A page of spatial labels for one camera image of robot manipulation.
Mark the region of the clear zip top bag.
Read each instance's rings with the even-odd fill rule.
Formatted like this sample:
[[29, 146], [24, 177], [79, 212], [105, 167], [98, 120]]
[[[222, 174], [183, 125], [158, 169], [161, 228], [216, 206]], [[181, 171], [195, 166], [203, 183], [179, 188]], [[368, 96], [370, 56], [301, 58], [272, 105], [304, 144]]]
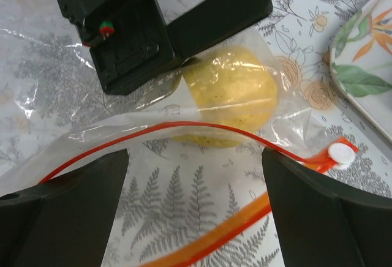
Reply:
[[181, 71], [154, 80], [134, 110], [66, 133], [1, 176], [10, 194], [50, 181], [125, 149], [129, 156], [104, 266], [191, 266], [269, 263], [258, 248], [270, 224], [264, 149], [324, 173], [345, 169], [357, 147], [314, 121], [266, 42], [246, 31], [223, 47], [242, 46], [278, 86], [274, 114], [256, 133], [203, 122]]

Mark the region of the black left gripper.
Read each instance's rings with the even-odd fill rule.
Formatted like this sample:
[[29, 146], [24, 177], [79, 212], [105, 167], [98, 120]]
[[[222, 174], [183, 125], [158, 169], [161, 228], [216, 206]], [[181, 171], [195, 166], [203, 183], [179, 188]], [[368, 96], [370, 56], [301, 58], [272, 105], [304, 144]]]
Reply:
[[271, 0], [204, 0], [168, 26], [157, 0], [57, 0], [89, 48], [104, 93], [125, 96], [267, 18]]

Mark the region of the yellow fake lemon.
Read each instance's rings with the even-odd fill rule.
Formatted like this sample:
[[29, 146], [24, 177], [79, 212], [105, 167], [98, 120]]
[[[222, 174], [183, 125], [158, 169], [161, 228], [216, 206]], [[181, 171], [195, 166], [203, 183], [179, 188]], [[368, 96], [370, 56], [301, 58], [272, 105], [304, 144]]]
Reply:
[[203, 122], [254, 134], [276, 111], [278, 86], [267, 67], [245, 47], [218, 48], [181, 73]]

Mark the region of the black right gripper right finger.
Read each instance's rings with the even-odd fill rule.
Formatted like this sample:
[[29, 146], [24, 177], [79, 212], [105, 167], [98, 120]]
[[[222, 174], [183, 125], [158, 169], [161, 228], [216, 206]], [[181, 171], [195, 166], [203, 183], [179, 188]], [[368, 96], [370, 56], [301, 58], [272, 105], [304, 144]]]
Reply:
[[391, 266], [391, 199], [272, 149], [262, 166], [285, 266]]

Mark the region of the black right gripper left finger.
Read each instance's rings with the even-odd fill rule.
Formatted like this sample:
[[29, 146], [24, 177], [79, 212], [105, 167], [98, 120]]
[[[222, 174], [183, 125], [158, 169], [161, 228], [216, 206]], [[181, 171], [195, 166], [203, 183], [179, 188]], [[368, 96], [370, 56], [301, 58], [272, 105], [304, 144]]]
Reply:
[[100, 266], [129, 156], [106, 154], [1, 197], [1, 266]]

